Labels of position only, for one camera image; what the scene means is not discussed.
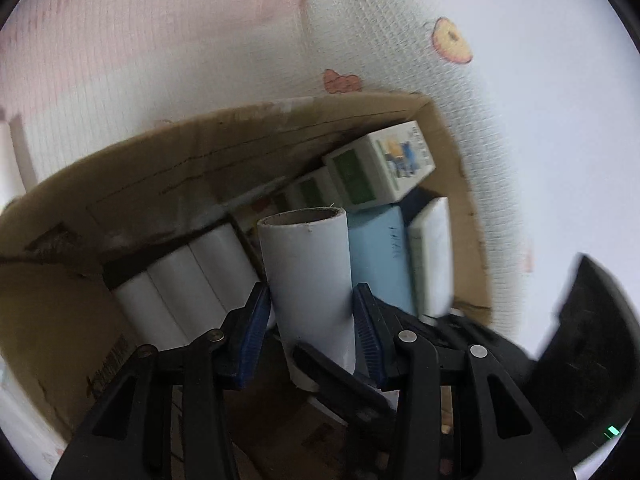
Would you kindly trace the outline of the pink hello kitty mat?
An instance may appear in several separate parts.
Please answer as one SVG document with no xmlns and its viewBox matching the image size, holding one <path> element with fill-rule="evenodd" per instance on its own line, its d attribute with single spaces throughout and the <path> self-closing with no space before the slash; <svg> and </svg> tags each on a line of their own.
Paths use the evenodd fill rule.
<svg viewBox="0 0 640 480">
<path fill-rule="evenodd" d="M 143 342 L 107 263 L 207 233 L 364 130 L 420 125 L 454 294 L 520 324 L 513 162 L 438 0 L 18 0 L 1 120 L 26 188 L 1 211 L 1 428 L 39 479 Z"/>
</svg>

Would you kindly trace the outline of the panda print carton box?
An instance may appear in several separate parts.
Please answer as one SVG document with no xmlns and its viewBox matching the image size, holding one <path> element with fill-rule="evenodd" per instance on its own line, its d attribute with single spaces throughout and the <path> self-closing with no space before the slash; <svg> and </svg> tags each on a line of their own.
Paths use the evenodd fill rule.
<svg viewBox="0 0 640 480">
<path fill-rule="evenodd" d="M 323 162 L 349 211 L 397 203 L 436 168 L 415 120 L 360 136 Z"/>
</svg>

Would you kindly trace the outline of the white paper tube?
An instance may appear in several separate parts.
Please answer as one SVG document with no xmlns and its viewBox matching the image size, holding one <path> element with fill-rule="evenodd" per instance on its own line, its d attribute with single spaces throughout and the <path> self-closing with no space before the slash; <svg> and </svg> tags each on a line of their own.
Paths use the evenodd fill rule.
<svg viewBox="0 0 640 480">
<path fill-rule="evenodd" d="M 158 350 L 168 350 L 188 343 L 146 272 L 130 278 L 114 289 L 113 294 L 145 344 L 152 344 Z"/>
<path fill-rule="evenodd" d="M 242 308 L 259 278 L 232 225 L 218 226 L 189 246 L 222 306 Z"/>
<path fill-rule="evenodd" d="M 0 210 L 4 211 L 26 193 L 14 150 L 10 125 L 0 122 Z"/>
<path fill-rule="evenodd" d="M 346 211 L 285 211 L 259 220 L 257 232 L 288 372 L 296 387 L 315 392 L 293 362 L 296 344 L 310 344 L 346 372 L 356 367 Z"/>
<path fill-rule="evenodd" d="M 221 328 L 227 311 L 189 246 L 155 261 L 148 272 L 186 338 L 193 340 L 209 330 Z"/>
</svg>

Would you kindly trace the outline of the spiral notebook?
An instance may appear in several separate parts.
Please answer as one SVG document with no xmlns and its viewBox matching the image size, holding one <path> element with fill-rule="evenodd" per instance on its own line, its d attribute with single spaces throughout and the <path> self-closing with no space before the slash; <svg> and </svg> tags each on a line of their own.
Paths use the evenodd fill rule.
<svg viewBox="0 0 640 480">
<path fill-rule="evenodd" d="M 419 318 L 439 318 L 454 302 L 454 253 L 446 197 L 437 197 L 409 224 L 408 240 Z"/>
</svg>

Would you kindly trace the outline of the light blue flat box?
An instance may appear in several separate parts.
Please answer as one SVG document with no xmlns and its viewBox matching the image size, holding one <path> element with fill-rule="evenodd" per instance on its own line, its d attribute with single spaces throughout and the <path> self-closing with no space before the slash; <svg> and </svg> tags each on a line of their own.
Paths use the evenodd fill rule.
<svg viewBox="0 0 640 480">
<path fill-rule="evenodd" d="M 369 285 L 372 294 L 416 314 L 404 219 L 398 206 L 347 214 L 352 286 Z"/>
</svg>

